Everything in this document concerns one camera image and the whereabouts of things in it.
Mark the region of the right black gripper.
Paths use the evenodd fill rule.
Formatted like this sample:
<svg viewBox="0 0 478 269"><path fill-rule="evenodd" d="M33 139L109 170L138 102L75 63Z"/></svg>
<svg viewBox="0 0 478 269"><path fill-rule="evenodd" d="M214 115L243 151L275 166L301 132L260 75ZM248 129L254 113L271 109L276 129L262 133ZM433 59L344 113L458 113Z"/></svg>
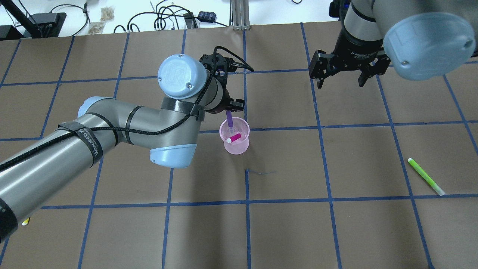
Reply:
<svg viewBox="0 0 478 269"><path fill-rule="evenodd" d="M332 53L317 50L311 58L309 77L317 88L323 87L325 79L343 71L360 70L359 87L375 75L384 75L391 60L382 47L383 36L372 12L372 2L333 0L329 16L339 19L341 30Z"/></svg>

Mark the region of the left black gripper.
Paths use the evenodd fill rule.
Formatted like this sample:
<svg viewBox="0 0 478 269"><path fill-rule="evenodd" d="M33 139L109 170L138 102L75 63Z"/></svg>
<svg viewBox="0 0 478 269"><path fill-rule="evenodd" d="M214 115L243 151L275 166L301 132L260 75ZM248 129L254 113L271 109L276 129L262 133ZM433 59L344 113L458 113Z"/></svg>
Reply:
<svg viewBox="0 0 478 269"><path fill-rule="evenodd" d="M235 72L237 70L237 66L233 65L234 60L218 53L214 69L212 67L212 54L204 54L199 61L210 75L213 75L203 98L205 100L205 111L210 114L218 114L226 110L229 112L243 112L245 109L245 100L231 98L227 90L228 73L229 71Z"/></svg>

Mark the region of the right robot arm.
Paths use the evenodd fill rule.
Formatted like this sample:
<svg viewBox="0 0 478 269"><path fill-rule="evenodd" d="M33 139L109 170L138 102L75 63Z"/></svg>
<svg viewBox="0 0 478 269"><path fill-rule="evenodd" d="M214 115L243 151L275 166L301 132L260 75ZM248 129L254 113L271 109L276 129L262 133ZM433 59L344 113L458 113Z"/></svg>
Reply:
<svg viewBox="0 0 478 269"><path fill-rule="evenodd" d="M341 29L333 51L317 50L309 63L318 88L344 71L360 71L362 87L389 65L423 81L477 57L476 0L333 0L329 16Z"/></svg>

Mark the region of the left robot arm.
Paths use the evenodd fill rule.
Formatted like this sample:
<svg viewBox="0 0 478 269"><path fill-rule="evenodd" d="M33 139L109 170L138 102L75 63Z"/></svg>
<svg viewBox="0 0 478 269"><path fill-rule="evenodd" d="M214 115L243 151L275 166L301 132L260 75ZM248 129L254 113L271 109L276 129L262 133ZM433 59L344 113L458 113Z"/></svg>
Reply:
<svg viewBox="0 0 478 269"><path fill-rule="evenodd" d="M232 99L226 88L229 72L238 68L253 71L242 58L214 52L197 60L178 53L159 67L165 94L159 109L111 97L86 99L76 119L1 163L1 241L119 143L147 148L154 164L188 167L205 114L244 110L244 99Z"/></svg>

